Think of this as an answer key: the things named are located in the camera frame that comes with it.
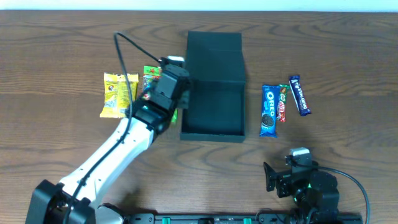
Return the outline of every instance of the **candy wrapper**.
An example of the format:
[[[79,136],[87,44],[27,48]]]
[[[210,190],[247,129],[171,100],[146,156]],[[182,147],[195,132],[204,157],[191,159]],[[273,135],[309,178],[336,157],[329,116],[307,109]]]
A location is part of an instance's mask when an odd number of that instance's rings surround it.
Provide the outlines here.
[[[154,79],[159,79],[160,74],[162,73],[162,69],[159,67],[151,67],[151,66],[144,66],[144,76],[143,76],[143,84],[142,89],[145,90],[149,87],[150,83]],[[177,114],[178,110],[174,111],[172,116],[172,123],[175,124],[177,122]]]
[[[305,100],[303,90],[300,85],[300,75],[293,75],[289,77],[289,84],[292,89],[294,100],[297,105],[298,112],[301,116],[310,114],[310,108],[308,107],[307,101]]]
[[[132,99],[136,99],[138,74],[128,74]],[[129,92],[124,75],[104,73],[105,105],[101,118],[124,118],[130,106]]]
[[[278,112],[280,86],[262,86],[262,113],[261,113],[261,132],[260,136],[270,136],[277,138],[276,116]]]
[[[281,122],[286,121],[286,96],[290,86],[286,84],[279,84],[279,103],[278,103],[278,116],[276,119]]]

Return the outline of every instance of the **open box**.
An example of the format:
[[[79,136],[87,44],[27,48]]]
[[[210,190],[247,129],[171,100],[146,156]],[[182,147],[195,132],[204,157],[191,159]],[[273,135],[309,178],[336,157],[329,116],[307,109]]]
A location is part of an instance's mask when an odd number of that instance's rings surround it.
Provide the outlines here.
[[[246,77],[237,33],[188,33],[186,69],[193,86],[181,140],[243,142]]]

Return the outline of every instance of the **white wall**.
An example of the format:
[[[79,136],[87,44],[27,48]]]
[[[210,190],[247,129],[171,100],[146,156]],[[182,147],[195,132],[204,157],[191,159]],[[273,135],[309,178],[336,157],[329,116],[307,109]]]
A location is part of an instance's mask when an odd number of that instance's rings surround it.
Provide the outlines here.
[[[398,12],[398,0],[0,0],[0,9]]]

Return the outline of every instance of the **yellow snack bag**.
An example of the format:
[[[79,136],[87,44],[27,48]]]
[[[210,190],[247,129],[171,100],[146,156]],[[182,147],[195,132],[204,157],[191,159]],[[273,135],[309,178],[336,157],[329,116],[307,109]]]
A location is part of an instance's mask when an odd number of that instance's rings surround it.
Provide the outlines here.
[[[132,99],[136,100],[138,74],[128,74]],[[129,90],[124,75],[104,73],[105,105],[100,118],[124,118],[129,108]]]

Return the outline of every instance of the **wood grain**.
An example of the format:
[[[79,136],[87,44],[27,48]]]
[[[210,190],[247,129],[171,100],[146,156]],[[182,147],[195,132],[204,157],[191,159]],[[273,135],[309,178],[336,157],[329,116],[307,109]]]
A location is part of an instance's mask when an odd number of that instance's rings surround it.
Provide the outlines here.
[[[103,73],[120,72],[112,33],[124,30],[154,55],[185,55],[189,30],[241,32],[247,67],[243,144],[180,141],[180,123],[120,176],[105,201],[127,211],[288,210],[265,191],[262,162],[305,146],[324,166],[354,175],[368,191],[371,223],[398,219],[398,14],[317,12],[0,12],[0,223],[22,223],[37,184],[85,161],[118,124],[100,119]],[[130,72],[150,58],[123,43]],[[279,138],[258,137],[261,85],[299,73],[313,114],[292,95]],[[339,209],[364,200],[338,177]]]

